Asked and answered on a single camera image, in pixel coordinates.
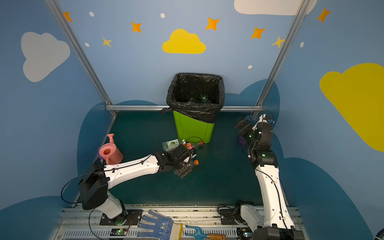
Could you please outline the orange red label bottle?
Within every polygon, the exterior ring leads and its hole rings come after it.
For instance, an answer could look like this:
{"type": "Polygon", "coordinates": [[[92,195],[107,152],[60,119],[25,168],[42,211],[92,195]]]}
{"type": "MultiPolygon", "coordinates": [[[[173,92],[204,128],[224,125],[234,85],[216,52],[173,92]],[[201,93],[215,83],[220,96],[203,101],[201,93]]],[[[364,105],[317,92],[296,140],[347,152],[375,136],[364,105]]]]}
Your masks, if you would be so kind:
{"type": "Polygon", "coordinates": [[[195,166],[198,166],[198,165],[199,165],[199,161],[198,160],[192,160],[189,163],[187,163],[187,167],[190,168],[190,169],[193,169],[195,166]]]}

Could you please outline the green Sprite bottle yellow cap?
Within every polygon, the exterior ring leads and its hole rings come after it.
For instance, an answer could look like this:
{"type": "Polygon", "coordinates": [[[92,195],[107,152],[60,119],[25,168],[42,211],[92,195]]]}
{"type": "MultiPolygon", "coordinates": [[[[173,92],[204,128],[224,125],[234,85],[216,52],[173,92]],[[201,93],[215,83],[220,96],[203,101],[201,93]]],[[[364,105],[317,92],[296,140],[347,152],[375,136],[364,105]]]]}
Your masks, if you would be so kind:
{"type": "Polygon", "coordinates": [[[208,95],[201,94],[198,98],[198,104],[211,104],[212,101],[210,100],[208,95]]]}

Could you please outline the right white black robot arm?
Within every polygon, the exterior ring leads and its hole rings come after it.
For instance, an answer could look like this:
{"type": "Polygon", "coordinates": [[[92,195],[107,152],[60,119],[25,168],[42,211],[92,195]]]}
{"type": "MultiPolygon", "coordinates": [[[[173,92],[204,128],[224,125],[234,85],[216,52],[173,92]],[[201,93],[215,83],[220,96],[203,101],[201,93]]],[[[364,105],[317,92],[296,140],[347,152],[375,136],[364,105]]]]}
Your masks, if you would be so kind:
{"type": "Polygon", "coordinates": [[[255,170],[264,206],[261,215],[255,207],[242,204],[240,216],[253,232],[254,240],[303,240],[305,235],[296,229],[285,203],[279,163],[271,150],[272,124],[272,117],[261,115],[255,124],[241,118],[235,126],[239,143],[249,146],[248,158],[255,170]]]}

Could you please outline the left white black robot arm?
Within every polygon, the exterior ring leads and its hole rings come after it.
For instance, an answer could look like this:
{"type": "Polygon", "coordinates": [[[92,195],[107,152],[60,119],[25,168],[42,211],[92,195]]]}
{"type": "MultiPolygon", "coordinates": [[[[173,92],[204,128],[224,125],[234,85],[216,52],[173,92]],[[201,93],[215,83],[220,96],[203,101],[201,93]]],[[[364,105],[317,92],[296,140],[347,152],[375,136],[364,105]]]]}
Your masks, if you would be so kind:
{"type": "Polygon", "coordinates": [[[141,159],[123,164],[93,163],[82,176],[79,202],[83,210],[98,210],[115,225],[122,224],[128,213],[121,200],[109,190],[115,186],[145,175],[175,171],[184,178],[198,162],[197,150],[192,144],[179,145],[169,152],[157,151],[141,159]]]}

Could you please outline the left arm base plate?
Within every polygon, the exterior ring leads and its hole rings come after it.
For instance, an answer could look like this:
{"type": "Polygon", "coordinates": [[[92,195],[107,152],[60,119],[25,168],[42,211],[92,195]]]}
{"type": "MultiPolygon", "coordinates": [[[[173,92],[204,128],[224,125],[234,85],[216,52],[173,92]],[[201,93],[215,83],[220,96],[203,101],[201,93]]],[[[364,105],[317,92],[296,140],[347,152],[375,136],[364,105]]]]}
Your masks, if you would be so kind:
{"type": "Polygon", "coordinates": [[[100,226],[136,226],[141,221],[143,210],[124,210],[122,214],[109,219],[106,214],[102,215],[100,226]]]}

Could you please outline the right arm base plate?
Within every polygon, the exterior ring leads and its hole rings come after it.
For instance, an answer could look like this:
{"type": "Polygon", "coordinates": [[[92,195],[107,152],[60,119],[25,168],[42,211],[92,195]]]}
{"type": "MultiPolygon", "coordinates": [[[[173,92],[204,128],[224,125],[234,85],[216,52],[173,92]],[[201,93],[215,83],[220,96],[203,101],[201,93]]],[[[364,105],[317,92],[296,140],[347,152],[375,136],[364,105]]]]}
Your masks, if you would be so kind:
{"type": "Polygon", "coordinates": [[[239,221],[236,216],[235,212],[232,208],[226,208],[220,206],[217,210],[218,214],[220,215],[220,220],[222,225],[241,225],[242,222],[239,221]]]}

